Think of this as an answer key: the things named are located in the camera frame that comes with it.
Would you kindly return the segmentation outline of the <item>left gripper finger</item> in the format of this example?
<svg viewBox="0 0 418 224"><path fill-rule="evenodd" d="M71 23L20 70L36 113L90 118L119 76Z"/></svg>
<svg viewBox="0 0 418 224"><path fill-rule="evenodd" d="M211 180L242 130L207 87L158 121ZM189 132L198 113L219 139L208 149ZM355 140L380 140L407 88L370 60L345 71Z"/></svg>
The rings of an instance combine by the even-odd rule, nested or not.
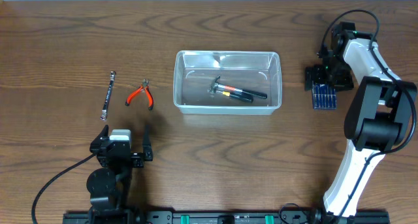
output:
<svg viewBox="0 0 418 224"><path fill-rule="evenodd" d="M108 138L108 130L109 130L109 126L105 125L102 131L96 137L96 141L101 142L102 140L106 140Z"/></svg>
<svg viewBox="0 0 418 224"><path fill-rule="evenodd" d="M145 125L144 134L142 138L142 149L144 153L152 152L152 144L150 140L150 128L148 125Z"/></svg>

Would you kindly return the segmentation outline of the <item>silver black wrench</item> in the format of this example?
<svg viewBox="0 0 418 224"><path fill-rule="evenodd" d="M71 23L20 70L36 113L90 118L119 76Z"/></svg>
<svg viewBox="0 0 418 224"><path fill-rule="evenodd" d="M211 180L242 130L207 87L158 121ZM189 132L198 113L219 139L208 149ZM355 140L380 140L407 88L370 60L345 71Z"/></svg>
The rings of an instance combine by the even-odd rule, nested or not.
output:
<svg viewBox="0 0 418 224"><path fill-rule="evenodd" d="M103 121L107 120L108 117L108 107L110 104L110 98L111 98L111 94L112 94L112 90L114 87L114 82L115 82L115 77L116 77L116 71L111 71L110 72L110 82L108 85L108 90L106 92L106 97L104 100L104 105L103 105L103 109L102 109L102 113L101 113L101 119Z"/></svg>

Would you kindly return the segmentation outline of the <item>precision screwdriver set case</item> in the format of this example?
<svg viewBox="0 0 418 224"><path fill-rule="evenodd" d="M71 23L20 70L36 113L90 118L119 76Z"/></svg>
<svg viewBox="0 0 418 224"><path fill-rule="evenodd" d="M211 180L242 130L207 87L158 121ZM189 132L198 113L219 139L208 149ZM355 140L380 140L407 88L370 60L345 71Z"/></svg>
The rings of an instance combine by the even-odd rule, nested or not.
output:
<svg viewBox="0 0 418 224"><path fill-rule="evenodd" d="M337 107L336 90L327 84L314 84L312 105L316 110L335 110Z"/></svg>

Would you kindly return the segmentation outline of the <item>orange handled pliers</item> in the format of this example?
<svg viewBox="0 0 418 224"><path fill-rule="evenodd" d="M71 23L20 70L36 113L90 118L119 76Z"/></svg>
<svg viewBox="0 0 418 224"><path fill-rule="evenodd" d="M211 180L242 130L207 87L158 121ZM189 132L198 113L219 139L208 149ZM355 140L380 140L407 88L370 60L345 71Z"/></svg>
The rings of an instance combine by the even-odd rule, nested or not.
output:
<svg viewBox="0 0 418 224"><path fill-rule="evenodd" d="M141 85L139 86L138 89L136 89L134 92L132 92L128 98L125 101L125 105L129 106L131 104L131 101L137 96L139 95L141 92L144 92L148 98L148 110L151 111L153 110L154 107L154 100L153 100L153 96L150 92L149 89L149 79L143 79L143 82L141 83Z"/></svg>

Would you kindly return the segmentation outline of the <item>small claw hammer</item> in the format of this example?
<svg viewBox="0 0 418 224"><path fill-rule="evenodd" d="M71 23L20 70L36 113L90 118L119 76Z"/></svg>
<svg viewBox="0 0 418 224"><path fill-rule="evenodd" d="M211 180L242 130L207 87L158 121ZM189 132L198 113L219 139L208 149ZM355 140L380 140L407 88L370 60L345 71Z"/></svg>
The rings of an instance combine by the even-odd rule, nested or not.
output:
<svg viewBox="0 0 418 224"><path fill-rule="evenodd" d="M234 86L222 84L222 83L219 82L219 79L220 79L220 76L217 76L217 77L214 78L214 80L210 84L209 90L211 90L211 91L221 90L221 91L229 91L229 92L241 93L241 94L247 93L248 95L251 95L253 98L257 97L257 98L260 98L260 99L266 99L268 97L268 95L266 93L262 93L262 92L259 92L259 91L242 89L242 88L237 88L237 87L234 87Z"/></svg>

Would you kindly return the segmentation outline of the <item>black yellow screwdriver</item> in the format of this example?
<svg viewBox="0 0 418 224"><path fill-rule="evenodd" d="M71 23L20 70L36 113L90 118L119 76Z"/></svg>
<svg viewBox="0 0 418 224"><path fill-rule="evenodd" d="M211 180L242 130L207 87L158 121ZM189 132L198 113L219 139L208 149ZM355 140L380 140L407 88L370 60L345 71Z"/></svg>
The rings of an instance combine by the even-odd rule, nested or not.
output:
<svg viewBox="0 0 418 224"><path fill-rule="evenodd" d="M209 90L208 91L210 94L215 95L224 95L226 97L229 97L231 99L236 99L245 103L252 103L253 102L253 97L251 95L248 95L247 93L234 93L234 92L229 92L229 91L221 91L221 90Z"/></svg>

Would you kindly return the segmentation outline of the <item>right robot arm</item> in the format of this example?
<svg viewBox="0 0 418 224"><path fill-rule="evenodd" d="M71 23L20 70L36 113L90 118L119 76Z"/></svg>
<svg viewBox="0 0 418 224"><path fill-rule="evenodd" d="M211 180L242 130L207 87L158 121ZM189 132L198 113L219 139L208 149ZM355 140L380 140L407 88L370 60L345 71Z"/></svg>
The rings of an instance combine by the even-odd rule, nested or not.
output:
<svg viewBox="0 0 418 224"><path fill-rule="evenodd" d="M316 109L336 108L336 93L359 88L344 120L346 152L323 196L324 220L349 223L377 164L403 142L416 116L417 87L395 75L379 53L372 33L340 22L331 30L331 46L322 44L320 65L305 70L305 89Z"/></svg>

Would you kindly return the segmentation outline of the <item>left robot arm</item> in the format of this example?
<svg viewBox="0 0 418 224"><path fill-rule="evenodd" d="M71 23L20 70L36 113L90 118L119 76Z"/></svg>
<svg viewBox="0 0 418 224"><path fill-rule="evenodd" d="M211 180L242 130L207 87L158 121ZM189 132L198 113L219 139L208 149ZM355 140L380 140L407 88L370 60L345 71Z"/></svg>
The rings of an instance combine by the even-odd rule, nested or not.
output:
<svg viewBox="0 0 418 224"><path fill-rule="evenodd" d="M89 175L86 187L94 210L111 211L124 206L130 188L132 170L142 168L145 162L153 160L149 127L142 137L142 151L131 151L131 131L103 130L90 144L90 152L97 158L101 168Z"/></svg>

